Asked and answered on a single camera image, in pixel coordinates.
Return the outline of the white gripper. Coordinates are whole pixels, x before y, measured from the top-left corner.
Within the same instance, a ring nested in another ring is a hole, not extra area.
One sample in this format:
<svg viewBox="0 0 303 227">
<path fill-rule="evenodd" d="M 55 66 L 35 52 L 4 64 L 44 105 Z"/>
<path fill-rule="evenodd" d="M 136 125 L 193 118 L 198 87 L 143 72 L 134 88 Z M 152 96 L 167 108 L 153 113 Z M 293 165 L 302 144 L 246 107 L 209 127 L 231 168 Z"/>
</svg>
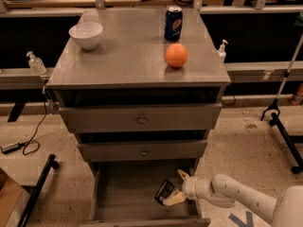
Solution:
<svg viewBox="0 0 303 227">
<path fill-rule="evenodd" d="M 179 176 L 183 180 L 182 191 L 175 190 L 173 191 L 166 199 L 163 197 L 160 198 L 160 201 L 164 206 L 172 206 L 181 202 L 184 202 L 187 198 L 189 200 L 196 200 L 196 183 L 198 182 L 197 177 L 189 177 L 189 175 L 181 170 L 177 170 Z"/>
</svg>

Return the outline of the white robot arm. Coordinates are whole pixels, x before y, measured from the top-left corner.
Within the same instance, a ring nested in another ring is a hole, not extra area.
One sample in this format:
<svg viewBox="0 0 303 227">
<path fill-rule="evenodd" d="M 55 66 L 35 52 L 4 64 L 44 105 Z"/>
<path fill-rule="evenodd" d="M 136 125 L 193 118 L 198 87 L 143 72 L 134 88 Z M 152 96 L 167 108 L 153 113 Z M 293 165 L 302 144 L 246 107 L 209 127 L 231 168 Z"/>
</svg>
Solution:
<svg viewBox="0 0 303 227">
<path fill-rule="evenodd" d="M 183 180 L 182 189 L 174 189 L 160 201 L 172 206 L 185 200 L 206 200 L 221 208 L 231 208 L 239 202 L 262 218 L 271 227 L 303 227 L 303 186 L 285 189 L 277 199 L 237 182 L 225 174 L 211 179 L 189 176 L 178 169 Z"/>
</svg>

